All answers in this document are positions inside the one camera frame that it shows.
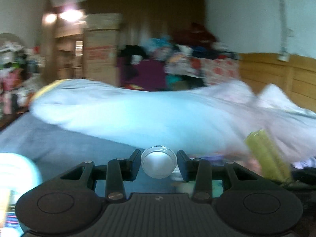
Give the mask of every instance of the red cloth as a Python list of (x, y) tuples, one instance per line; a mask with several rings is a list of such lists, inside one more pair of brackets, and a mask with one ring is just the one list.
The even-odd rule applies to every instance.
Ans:
[(207, 49), (217, 42), (216, 37), (207, 31), (207, 29), (198, 23), (192, 23), (188, 30), (175, 31), (172, 35), (173, 41), (177, 44), (188, 46), (202, 46)]

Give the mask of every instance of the screw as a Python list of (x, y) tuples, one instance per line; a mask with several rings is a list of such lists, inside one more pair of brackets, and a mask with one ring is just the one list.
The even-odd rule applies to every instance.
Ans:
[(207, 192), (198, 192), (194, 195), (194, 197), (198, 200), (208, 200), (210, 195)]
[(124, 197), (124, 195), (120, 192), (111, 192), (107, 197), (110, 200), (120, 200)]

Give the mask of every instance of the cable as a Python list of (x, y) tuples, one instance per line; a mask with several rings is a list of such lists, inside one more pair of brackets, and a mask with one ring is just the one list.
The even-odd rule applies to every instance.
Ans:
[(288, 45), (288, 27), (286, 21), (286, 13), (285, 13), (285, 1), (280, 1), (280, 20), (281, 20), (281, 55), (288, 53), (287, 45)]

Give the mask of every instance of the wooden wall panel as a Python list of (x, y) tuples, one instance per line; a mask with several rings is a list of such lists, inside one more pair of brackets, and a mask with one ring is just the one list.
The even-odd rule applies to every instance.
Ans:
[(265, 84), (275, 84), (277, 86), (282, 85), (282, 77), (273, 74), (258, 72), (254, 70), (240, 69), (240, 75), (242, 78)]
[(266, 84), (279, 86), (298, 106), (316, 112), (316, 60), (291, 55), (289, 62), (277, 54), (241, 54), (240, 75), (255, 93)]
[(296, 69), (294, 72), (293, 78), (305, 83), (316, 85), (315, 72), (313, 71), (308, 71), (304, 69)]
[(284, 76), (285, 72), (284, 66), (248, 61), (243, 61), (240, 65), (240, 69), (255, 70), (256, 72), (269, 73), (277, 76)]
[(302, 94), (292, 92), (290, 99), (302, 108), (316, 112), (316, 100)]

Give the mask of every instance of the pile of clothes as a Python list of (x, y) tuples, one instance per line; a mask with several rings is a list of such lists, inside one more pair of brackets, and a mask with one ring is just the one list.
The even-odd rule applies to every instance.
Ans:
[(238, 79), (237, 55), (203, 25), (192, 23), (172, 37), (127, 45), (119, 54), (121, 86), (144, 91), (185, 90)]

